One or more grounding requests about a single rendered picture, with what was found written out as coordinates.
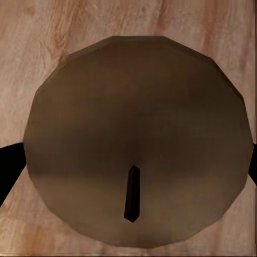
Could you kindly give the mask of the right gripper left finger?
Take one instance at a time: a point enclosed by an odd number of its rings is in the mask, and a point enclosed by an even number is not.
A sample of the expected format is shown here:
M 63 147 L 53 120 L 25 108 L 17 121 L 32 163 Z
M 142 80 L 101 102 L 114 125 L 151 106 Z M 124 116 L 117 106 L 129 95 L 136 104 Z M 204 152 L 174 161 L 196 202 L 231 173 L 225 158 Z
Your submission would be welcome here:
M 23 142 L 0 148 L 0 206 L 26 164 Z

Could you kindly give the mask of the pillar candle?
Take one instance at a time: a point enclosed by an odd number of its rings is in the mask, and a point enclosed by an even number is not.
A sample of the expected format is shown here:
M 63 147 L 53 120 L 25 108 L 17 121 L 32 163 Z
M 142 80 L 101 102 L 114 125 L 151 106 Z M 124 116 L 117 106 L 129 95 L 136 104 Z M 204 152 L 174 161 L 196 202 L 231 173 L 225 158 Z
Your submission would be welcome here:
M 245 101 L 216 62 L 165 36 L 111 36 L 36 91 L 23 138 L 47 208 L 114 247 L 186 241 L 246 185 Z

